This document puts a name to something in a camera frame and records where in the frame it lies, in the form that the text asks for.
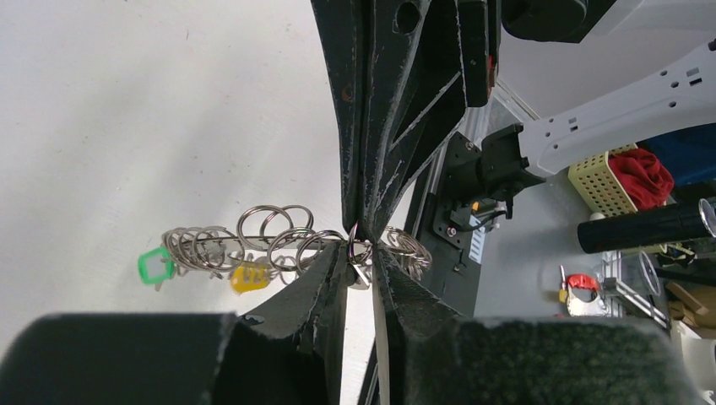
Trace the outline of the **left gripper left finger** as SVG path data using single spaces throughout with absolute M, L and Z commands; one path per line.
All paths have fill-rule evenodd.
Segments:
M 303 275 L 237 322 L 237 404 L 339 403 L 346 267 L 345 244 L 328 244 Z

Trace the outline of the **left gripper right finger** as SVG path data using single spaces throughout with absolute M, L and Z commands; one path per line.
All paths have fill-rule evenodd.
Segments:
M 373 265 L 381 402 L 485 403 L 485 325 L 419 285 L 387 247 L 374 248 Z

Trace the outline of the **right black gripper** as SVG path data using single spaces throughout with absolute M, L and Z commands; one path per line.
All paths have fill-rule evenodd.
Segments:
M 362 2 L 311 5 L 339 129 L 342 223 L 349 231 L 359 211 Z M 464 113 L 464 93 L 468 107 L 487 104 L 502 32 L 498 0 L 376 1 L 371 11 L 363 240 L 379 237 L 405 190 L 455 128 Z

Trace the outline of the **metal disc with keyrings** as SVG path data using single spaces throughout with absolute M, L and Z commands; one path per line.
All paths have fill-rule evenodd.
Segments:
M 243 213 L 234 229 L 211 225 L 167 230 L 160 246 L 168 250 L 174 262 L 175 272 L 168 280 L 204 273 L 230 282 L 239 266 L 255 262 L 270 268 L 272 281 L 289 284 L 307 273 L 330 244 L 344 242 L 352 271 L 351 287 L 355 272 L 350 264 L 372 265 L 373 244 L 359 240 L 356 228 L 343 235 L 336 230 L 315 229 L 314 222 L 312 211 L 301 205 L 259 205 Z M 153 286 L 159 288 L 163 283 Z

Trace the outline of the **black-headed key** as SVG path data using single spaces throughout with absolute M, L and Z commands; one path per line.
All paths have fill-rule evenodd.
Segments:
M 355 272 L 355 282 L 351 288 L 368 290 L 372 286 L 372 265 L 370 263 L 351 263 L 350 265 Z

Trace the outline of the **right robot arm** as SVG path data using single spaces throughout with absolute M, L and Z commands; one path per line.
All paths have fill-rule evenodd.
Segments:
M 339 128 L 343 223 L 375 241 L 465 111 L 487 102 L 500 5 L 315 1 L 312 9 Z M 601 98 L 491 135 L 453 196 L 511 204 L 602 149 L 713 122 L 714 74 L 708 43 Z

